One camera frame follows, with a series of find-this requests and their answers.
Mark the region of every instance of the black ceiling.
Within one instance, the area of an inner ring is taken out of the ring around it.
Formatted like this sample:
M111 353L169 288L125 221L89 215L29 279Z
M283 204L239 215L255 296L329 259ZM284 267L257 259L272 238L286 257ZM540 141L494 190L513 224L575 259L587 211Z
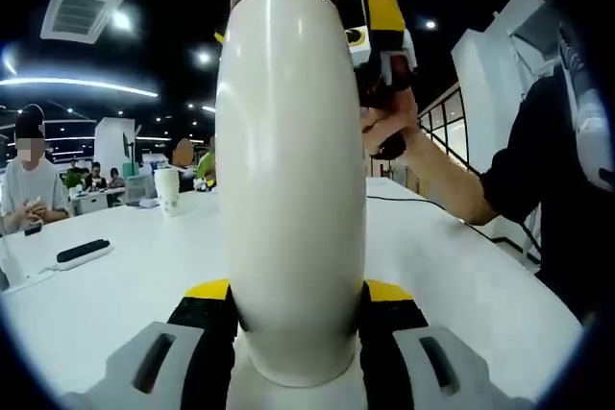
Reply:
M398 1L415 42L419 61L415 91L419 105L425 106L456 81L450 50L461 34L468 28L483 30L507 0ZM160 96L151 99L66 85L0 86L0 104L7 107L0 111L0 126L13 123L16 111L26 104L38 103L45 109L46 119L74 119L79 113L100 120L123 110L143 126L143 135L163 136L167 131L207 139L213 133L212 114L199 110L200 105L189 109L187 103L213 98L217 59L203 69L195 66L192 53L207 47L215 56L219 54L220 45L213 34L224 33L229 0L125 0L122 10L135 22L134 32L126 34L108 27L94 45L40 39L48 3L3 0L0 47L15 56L18 76L91 78L155 91ZM363 24L359 0L339 0L339 8L346 28ZM438 23L436 31L422 27L427 18ZM12 77L0 67L0 79ZM93 135L94 126L54 124L47 137ZM12 142L12 130L0 134ZM84 144L93 143L57 142L55 146L66 151L81 149Z

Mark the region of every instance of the table surface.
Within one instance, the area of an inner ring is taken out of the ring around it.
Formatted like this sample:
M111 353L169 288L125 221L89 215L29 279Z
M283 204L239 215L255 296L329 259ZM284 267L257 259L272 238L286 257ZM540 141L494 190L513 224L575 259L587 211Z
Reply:
M97 196L108 196L109 194L119 194L122 192L126 192L125 187L115 187L113 189L105 189L104 191L91 191L83 196L71 195L70 200L71 201L82 201L83 199L91 199L92 197L97 197Z
M367 193L419 197L383 179L369 179ZM3 297L14 334L55 392L88 389L104 375L107 357L149 323L165 322L186 289L227 276L216 191L180 198L183 214L172 219L157 208L121 206L7 238L26 274L85 242L103 238L114 246L100 259ZM581 327L516 260L427 203L368 199L366 234L366 278L410 292L430 324L446 326L486 360L503 391L537 399L552 382ZM255 396L234 392L238 388L253 392L262 406L255 406ZM331 394L342 388L346 402ZM252 408L284 408L289 402L315 408L316 401L321 408L365 406L356 362L325 386L297 390L259 376L239 351L229 408L240 408L246 399Z

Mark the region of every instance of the black cable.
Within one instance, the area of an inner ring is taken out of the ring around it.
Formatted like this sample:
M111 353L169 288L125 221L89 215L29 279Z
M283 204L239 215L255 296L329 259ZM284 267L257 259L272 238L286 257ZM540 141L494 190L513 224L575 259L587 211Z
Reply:
M428 204L432 204L437 206L438 208L440 208L441 210L447 211L446 208L444 208L442 205L433 202L433 201L429 201L427 199L403 199L403 198L395 198L395 197L380 197L380 196L367 196L367 199L377 199L379 201L390 201L390 202L427 202ZM468 228L470 228L471 230L473 230L474 232L477 232L478 234L480 234L482 237L484 237L485 239L489 240L490 242L493 242L493 239L491 239L491 237L489 237L488 235L486 235L484 232L482 232L479 229L476 229L474 226L469 225L468 223L466 223L463 220L459 221L461 223L463 223L465 226L467 226ZM528 235L529 240L531 241L531 243L533 244L533 246L536 248L536 250L540 253L540 255L542 256L542 249L540 248L540 246L538 245L538 242L536 242L536 239L534 238L533 235L531 235L531 232L529 231L529 229L526 227L526 225L524 224L519 224L519 226L521 226L521 229Z
M538 254L540 254L540 256L542 257L542 248L540 247L540 245L538 245L538 242L536 241L535 237L533 236L533 234L531 233L531 230L528 229L528 227L526 225L524 225L523 223L519 223L519 226L521 227L521 229L523 230L523 232L526 234L526 236L528 237L529 241L531 242L531 245L534 246L534 248L536 249L536 251L538 252Z

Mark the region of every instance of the hand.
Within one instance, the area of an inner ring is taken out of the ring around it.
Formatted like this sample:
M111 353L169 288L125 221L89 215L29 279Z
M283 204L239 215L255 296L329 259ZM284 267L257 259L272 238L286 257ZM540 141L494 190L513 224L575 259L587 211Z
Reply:
M37 201L26 208L26 218L31 221L43 220L47 213L47 205L45 202Z
M399 131L404 132L407 144L409 135L419 130L418 108L412 90L396 93L390 110L369 108L361 115L361 130L363 145L370 156L378 153L386 138Z

